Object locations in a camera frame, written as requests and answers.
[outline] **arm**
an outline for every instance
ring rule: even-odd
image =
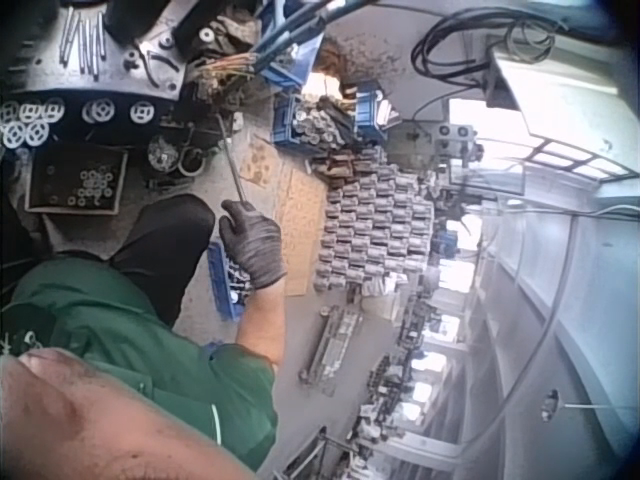
[[[240,322],[236,343],[264,357],[274,370],[284,356],[285,313],[280,227],[247,202],[225,200],[229,217],[220,219],[220,236],[229,257],[251,278],[255,292]]]

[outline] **metal shaft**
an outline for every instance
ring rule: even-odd
[[[217,114],[216,117],[218,119],[218,124],[220,125],[220,132],[222,133],[222,149],[224,150],[224,155],[227,157],[227,162],[229,163],[229,168],[231,169],[231,174],[233,175],[233,183],[236,184],[236,190],[238,191],[238,197],[240,198],[240,201],[246,202],[247,197],[244,194],[242,183],[240,182],[238,167],[233,161],[231,153],[229,152],[229,145],[227,145],[227,129],[224,126],[224,120],[222,120],[222,116],[220,114]]]

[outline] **white gear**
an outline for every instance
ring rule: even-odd
[[[91,116],[98,123],[106,123],[116,114],[116,106],[108,98],[101,98],[93,102]]]
[[[47,123],[56,123],[62,119],[64,111],[64,102],[61,98],[50,98],[44,102],[42,118]]]
[[[0,106],[0,123],[7,124],[18,119],[20,104],[18,102],[4,102]]]
[[[153,104],[145,102],[135,103],[129,110],[129,117],[131,121],[137,125],[144,125],[153,120],[153,116],[156,113],[156,109]]]
[[[18,148],[24,143],[27,127],[22,122],[13,121],[7,125],[2,136],[2,143],[10,149]]]
[[[49,124],[44,120],[36,120],[27,126],[25,140],[30,147],[39,147],[49,138]]]
[[[92,108],[93,102],[87,102],[84,104],[84,107],[82,107],[82,119],[91,125],[96,123],[96,119],[93,118],[93,114],[91,113]]]
[[[18,118],[22,123],[35,122],[42,117],[42,111],[44,110],[40,100],[29,100],[26,103],[20,105],[20,111],[18,112]]]

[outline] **hand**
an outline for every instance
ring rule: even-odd
[[[231,260],[245,270],[256,290],[266,288],[287,272],[282,261],[280,227],[249,202],[222,202],[229,217],[220,219],[220,237]]]

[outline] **green uniform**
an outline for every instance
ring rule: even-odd
[[[69,350],[254,471],[275,442],[274,374],[266,360],[239,345],[220,347],[211,360],[172,333],[147,297],[106,265],[77,258],[41,264],[21,280],[2,321],[12,354],[34,341]]]

